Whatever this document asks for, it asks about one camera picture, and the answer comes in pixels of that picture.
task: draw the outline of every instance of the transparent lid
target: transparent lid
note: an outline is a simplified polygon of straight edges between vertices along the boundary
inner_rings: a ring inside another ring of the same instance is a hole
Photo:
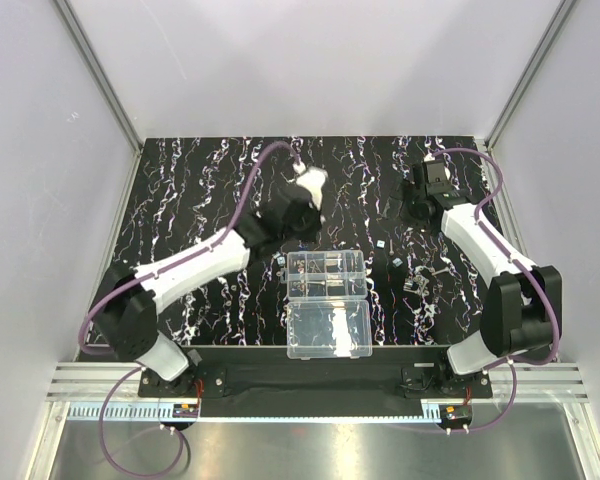
[[[368,357],[371,321],[366,300],[289,302],[289,358]]]
[[[287,256],[289,302],[354,300],[367,297],[360,250],[292,252]]]

